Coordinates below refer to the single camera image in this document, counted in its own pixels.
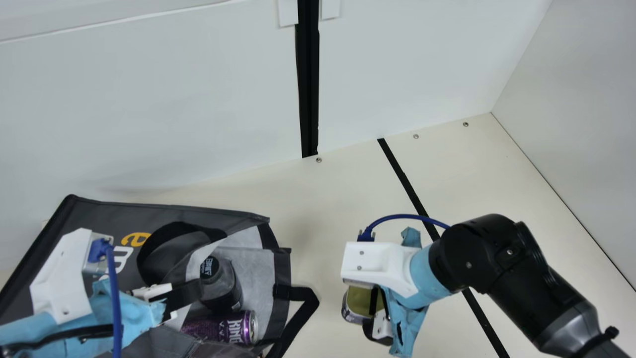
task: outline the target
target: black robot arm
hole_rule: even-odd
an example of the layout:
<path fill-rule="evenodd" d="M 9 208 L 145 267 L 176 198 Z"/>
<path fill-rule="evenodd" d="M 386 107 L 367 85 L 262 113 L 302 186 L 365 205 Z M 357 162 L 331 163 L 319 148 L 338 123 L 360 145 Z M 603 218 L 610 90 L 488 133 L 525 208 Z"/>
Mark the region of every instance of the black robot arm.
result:
<path fill-rule="evenodd" d="M 546 262 L 523 222 L 485 215 L 447 229 L 429 262 L 450 291 L 488 294 L 541 352 L 563 358 L 629 358 L 601 333 L 596 308 Z"/>

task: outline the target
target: blue cable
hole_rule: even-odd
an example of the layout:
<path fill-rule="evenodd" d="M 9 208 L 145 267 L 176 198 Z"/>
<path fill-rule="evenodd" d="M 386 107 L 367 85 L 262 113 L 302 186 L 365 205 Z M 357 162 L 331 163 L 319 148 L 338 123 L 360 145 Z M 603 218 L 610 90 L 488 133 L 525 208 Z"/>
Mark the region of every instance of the blue cable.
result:
<path fill-rule="evenodd" d="M 372 222 L 369 226 L 366 227 L 366 229 L 364 230 L 364 232 L 360 235 L 358 235 L 358 241 L 373 241 L 373 237 L 371 236 L 371 232 L 373 231 L 373 228 L 380 225 L 381 223 L 385 222 L 385 221 L 389 221 L 389 220 L 394 220 L 397 218 L 412 218 L 415 220 L 421 220 L 423 222 L 427 222 L 429 224 L 433 224 L 433 225 L 437 225 L 441 228 L 448 229 L 450 226 L 444 224 L 441 221 L 435 220 L 433 218 L 429 218 L 429 217 L 425 217 L 423 215 L 415 215 L 415 214 L 394 214 L 394 215 L 388 215 L 385 217 L 381 217 L 378 220 Z"/>
<path fill-rule="evenodd" d="M 111 301 L 113 302 L 113 358 L 121 358 L 121 304 L 115 256 L 111 245 L 106 248 L 106 259 L 108 260 L 108 278 L 111 282 Z"/>

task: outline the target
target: purple can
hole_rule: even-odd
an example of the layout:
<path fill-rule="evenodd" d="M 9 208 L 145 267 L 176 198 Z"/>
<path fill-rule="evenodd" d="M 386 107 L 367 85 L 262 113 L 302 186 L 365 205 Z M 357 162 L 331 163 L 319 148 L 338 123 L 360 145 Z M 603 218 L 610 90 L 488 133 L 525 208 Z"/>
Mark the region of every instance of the purple can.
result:
<path fill-rule="evenodd" d="M 204 340 L 253 345 L 257 330 L 256 314 L 240 311 L 224 316 L 199 316 L 186 319 L 181 332 Z"/>

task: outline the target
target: can lid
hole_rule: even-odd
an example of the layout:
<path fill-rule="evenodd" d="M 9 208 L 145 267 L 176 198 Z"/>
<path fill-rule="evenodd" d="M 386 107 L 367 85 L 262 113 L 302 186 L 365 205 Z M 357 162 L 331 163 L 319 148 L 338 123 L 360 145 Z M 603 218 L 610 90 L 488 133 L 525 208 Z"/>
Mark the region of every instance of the can lid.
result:
<path fill-rule="evenodd" d="M 254 343 L 256 339 L 256 331 L 258 330 L 258 323 L 256 321 L 256 312 L 249 312 L 249 340 L 251 343 Z"/>
<path fill-rule="evenodd" d="M 219 260 L 210 255 L 201 263 L 201 281 L 212 283 L 221 276 L 221 265 Z"/>

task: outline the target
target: white floor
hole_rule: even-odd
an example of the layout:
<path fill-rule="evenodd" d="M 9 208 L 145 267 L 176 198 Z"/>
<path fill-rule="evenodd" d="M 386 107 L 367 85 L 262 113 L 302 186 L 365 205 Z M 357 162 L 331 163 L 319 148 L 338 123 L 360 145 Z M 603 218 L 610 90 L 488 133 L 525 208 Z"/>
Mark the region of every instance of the white floor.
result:
<path fill-rule="evenodd" d="M 616 326 L 616 342 L 636 355 L 636 292 L 579 225 L 550 186 L 488 115 L 387 138 L 429 214 L 449 224 L 501 213 L 529 225 L 562 276 L 598 308 L 602 328 Z M 272 218 L 280 244 L 291 247 L 293 282 L 312 286 L 321 306 L 289 349 L 288 357 L 387 357 L 360 327 L 340 316 L 345 286 L 342 250 L 359 229 L 413 206 L 375 141 L 315 158 L 269 166 L 222 180 L 136 197 L 132 201 L 254 211 Z M 407 225 L 389 222 L 377 239 L 399 242 Z M 488 297 L 477 294 L 511 357 L 542 357 Z M 494 357 L 464 298 L 435 303 L 415 357 Z"/>

